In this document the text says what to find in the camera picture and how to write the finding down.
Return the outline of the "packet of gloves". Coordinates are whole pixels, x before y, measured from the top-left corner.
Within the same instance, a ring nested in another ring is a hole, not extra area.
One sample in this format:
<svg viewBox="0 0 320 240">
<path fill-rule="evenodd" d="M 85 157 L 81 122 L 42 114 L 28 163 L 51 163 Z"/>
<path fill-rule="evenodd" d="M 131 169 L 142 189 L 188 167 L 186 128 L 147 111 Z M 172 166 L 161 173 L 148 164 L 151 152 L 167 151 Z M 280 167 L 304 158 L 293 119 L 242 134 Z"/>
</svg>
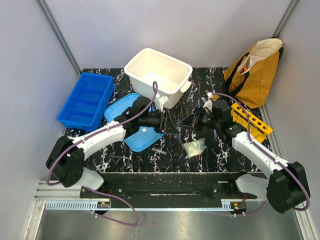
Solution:
<svg viewBox="0 0 320 240">
<path fill-rule="evenodd" d="M 200 138 L 192 142 L 183 143 L 181 146 L 186 151 L 187 157 L 189 159 L 202 154 L 203 151 L 207 148 L 204 138 Z"/>
</svg>

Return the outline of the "yellow test tube rack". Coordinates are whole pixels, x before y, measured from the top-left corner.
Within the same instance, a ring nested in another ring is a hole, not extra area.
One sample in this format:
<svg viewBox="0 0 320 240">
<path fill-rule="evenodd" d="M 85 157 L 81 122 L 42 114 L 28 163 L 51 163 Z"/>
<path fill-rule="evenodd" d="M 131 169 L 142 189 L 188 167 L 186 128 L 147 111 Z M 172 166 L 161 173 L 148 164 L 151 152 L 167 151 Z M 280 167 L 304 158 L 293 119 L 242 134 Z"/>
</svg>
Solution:
<svg viewBox="0 0 320 240">
<path fill-rule="evenodd" d="M 250 120 L 250 133 L 251 135 L 260 143 L 263 143 L 267 137 L 272 133 L 273 129 L 264 123 L 262 120 L 258 119 L 255 115 L 246 111 Z M 245 112 L 242 110 L 238 103 L 231 105 L 231 116 L 233 121 L 242 125 L 248 129 L 248 120 Z"/>
</svg>

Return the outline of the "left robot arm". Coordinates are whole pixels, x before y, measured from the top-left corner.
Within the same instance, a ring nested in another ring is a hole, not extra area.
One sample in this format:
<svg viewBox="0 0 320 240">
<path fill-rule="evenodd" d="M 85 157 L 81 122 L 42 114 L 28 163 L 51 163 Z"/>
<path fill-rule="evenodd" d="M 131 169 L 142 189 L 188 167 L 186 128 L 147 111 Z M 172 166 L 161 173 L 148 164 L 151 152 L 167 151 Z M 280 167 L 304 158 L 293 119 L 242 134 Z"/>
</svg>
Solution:
<svg viewBox="0 0 320 240">
<path fill-rule="evenodd" d="M 134 135 L 141 127 L 153 128 L 157 133 L 167 135 L 179 132 L 167 110 L 150 111 L 150 107 L 151 100 L 140 96 L 104 127 L 75 138 L 60 137 L 45 164 L 49 170 L 47 185 L 54 186 L 50 181 L 54 176 L 57 184 L 65 188 L 86 187 L 98 198 L 106 196 L 108 185 L 100 173 L 86 168 L 86 159 L 100 149 Z"/>
</svg>

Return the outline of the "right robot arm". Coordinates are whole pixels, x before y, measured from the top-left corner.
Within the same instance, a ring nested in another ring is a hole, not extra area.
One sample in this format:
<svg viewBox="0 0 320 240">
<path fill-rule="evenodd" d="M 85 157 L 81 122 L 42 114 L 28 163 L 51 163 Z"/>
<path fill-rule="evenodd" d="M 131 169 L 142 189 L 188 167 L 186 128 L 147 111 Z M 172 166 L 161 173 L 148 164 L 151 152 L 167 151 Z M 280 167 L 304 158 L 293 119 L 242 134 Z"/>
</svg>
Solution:
<svg viewBox="0 0 320 240">
<path fill-rule="evenodd" d="M 263 178 L 249 173 L 240 173 L 227 186 L 228 194 L 239 198 L 251 194 L 267 200 L 280 214 L 305 203 L 305 211 L 310 206 L 310 190 L 304 167 L 299 162 L 290 163 L 263 146 L 240 123 L 234 121 L 232 108 L 225 100 L 217 100 L 211 108 L 196 107 L 187 117 L 178 122 L 181 128 L 195 132 L 214 131 L 221 140 L 231 146 L 264 174 Z"/>
</svg>

